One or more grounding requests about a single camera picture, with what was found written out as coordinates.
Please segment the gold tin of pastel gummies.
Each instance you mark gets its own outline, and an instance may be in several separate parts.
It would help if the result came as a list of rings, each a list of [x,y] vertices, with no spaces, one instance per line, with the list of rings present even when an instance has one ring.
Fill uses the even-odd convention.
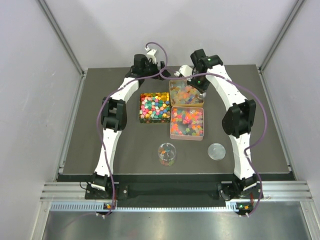
[[[174,107],[202,107],[204,99],[200,92],[187,84],[187,80],[169,81],[170,103]]]

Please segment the silver metal scoop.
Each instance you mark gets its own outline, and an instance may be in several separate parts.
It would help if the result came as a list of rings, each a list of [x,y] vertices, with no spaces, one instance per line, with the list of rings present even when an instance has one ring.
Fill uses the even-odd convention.
[[[207,95],[207,93],[206,93],[206,92],[199,93],[199,94],[198,94],[198,99],[200,99],[200,100],[202,100],[202,101],[203,101],[203,100],[205,99],[206,95]]]

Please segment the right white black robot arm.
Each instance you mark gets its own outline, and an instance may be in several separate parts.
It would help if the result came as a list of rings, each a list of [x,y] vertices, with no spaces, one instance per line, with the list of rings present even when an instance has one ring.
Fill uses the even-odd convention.
[[[212,85],[226,108],[221,124],[229,136],[234,156],[234,180],[230,192],[245,198],[257,185],[257,174],[252,167],[249,149],[256,102],[248,100],[233,84],[218,55],[207,56],[203,49],[198,49],[190,58],[193,69],[188,84],[202,95]]]

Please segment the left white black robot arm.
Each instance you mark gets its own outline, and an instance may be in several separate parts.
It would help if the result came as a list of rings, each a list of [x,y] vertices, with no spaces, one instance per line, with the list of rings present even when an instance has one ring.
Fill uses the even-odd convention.
[[[127,102],[145,79],[160,80],[160,71],[164,67],[163,61],[158,65],[155,49],[148,50],[146,54],[136,54],[119,88],[102,100],[96,119],[101,152],[90,184],[102,198],[116,199],[113,162],[118,140],[127,125]]]

